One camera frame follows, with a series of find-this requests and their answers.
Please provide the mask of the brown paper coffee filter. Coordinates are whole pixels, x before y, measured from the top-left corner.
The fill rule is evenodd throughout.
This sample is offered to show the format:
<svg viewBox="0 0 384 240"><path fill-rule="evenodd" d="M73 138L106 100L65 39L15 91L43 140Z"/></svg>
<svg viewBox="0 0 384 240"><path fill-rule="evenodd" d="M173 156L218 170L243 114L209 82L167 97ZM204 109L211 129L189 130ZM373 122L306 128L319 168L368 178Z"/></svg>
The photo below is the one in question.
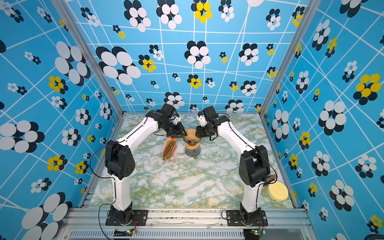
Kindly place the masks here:
<svg viewBox="0 0 384 240"><path fill-rule="evenodd" d="M190 146L197 145L201 139L196 136L196 129L187 129L187 135L183 136L184 143Z"/></svg>

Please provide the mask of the clear glass carafe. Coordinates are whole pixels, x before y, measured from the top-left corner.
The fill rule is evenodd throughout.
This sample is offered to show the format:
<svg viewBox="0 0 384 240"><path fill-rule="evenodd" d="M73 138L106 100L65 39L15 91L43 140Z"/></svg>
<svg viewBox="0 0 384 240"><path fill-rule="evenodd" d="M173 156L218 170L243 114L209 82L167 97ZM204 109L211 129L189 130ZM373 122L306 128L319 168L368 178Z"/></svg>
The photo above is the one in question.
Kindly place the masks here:
<svg viewBox="0 0 384 240"><path fill-rule="evenodd" d="M194 150L185 148L185 154L188 157L192 157L192 158L196 159L199 156L200 153L201 153L201 148L200 147L198 147L197 149L194 149Z"/></svg>

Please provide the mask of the round wooden dripper holder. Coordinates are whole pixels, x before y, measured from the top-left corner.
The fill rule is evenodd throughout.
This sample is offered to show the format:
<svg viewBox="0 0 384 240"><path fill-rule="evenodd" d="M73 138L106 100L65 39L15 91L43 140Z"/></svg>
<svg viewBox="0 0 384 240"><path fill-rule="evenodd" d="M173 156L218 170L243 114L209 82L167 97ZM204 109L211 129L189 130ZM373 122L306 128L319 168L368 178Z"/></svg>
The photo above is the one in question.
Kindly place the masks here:
<svg viewBox="0 0 384 240"><path fill-rule="evenodd" d="M186 149L188 149L188 150L196 150L196 149L198 149L200 147L201 143L198 142L198 143L196 143L194 145L190 145L188 143L184 143L184 144L185 144Z"/></svg>

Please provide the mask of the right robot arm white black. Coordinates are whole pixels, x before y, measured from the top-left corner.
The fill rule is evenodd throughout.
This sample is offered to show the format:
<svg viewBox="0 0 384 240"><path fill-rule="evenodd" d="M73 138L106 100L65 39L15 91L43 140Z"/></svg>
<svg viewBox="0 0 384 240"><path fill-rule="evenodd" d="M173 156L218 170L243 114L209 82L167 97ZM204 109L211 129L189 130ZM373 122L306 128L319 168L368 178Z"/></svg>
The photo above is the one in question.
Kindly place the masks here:
<svg viewBox="0 0 384 240"><path fill-rule="evenodd" d="M244 184L244 195L240 203L241 221L246 226L260 223L264 227L267 217L259 201L262 188L271 173L267 149L249 141L235 128L229 117L220 116L212 106L199 112L197 119L200 122L196 127L198 138L209 137L213 141L220 136L240 155L239 175Z"/></svg>

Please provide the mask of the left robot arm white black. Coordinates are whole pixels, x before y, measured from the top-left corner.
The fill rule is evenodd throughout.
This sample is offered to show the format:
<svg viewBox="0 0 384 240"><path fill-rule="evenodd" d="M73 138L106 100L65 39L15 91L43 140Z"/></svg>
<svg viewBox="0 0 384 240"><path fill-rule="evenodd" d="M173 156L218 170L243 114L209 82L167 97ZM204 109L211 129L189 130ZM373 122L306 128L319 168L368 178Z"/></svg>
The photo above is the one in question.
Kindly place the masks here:
<svg viewBox="0 0 384 240"><path fill-rule="evenodd" d="M130 176L136 168L133 157L137 147L157 130L164 130L167 137L174 139L187 135L176 109L164 104L160 110L153 110L128 134L117 141L109 141L105 151L105 167L113 179L114 200L110 207L109 226L126 226L134 219L130 198Z"/></svg>

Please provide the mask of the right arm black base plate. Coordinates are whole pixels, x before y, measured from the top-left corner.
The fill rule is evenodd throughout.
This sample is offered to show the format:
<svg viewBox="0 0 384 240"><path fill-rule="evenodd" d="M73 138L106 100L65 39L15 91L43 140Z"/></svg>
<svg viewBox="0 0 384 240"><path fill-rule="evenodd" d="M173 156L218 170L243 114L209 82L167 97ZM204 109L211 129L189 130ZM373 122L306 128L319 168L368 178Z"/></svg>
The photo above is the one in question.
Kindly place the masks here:
<svg viewBox="0 0 384 240"><path fill-rule="evenodd" d="M245 210L225 210L229 227L267 227L269 225L266 212L259 209L252 213Z"/></svg>

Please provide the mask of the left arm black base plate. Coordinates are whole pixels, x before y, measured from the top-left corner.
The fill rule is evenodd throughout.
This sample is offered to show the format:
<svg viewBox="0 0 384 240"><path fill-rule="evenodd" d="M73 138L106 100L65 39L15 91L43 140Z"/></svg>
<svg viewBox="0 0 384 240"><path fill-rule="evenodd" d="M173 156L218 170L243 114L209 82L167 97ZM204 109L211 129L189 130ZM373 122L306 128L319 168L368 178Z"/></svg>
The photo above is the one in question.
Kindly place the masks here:
<svg viewBox="0 0 384 240"><path fill-rule="evenodd" d="M108 213L106 226L145 226L148 210L127 210L125 213L112 211Z"/></svg>

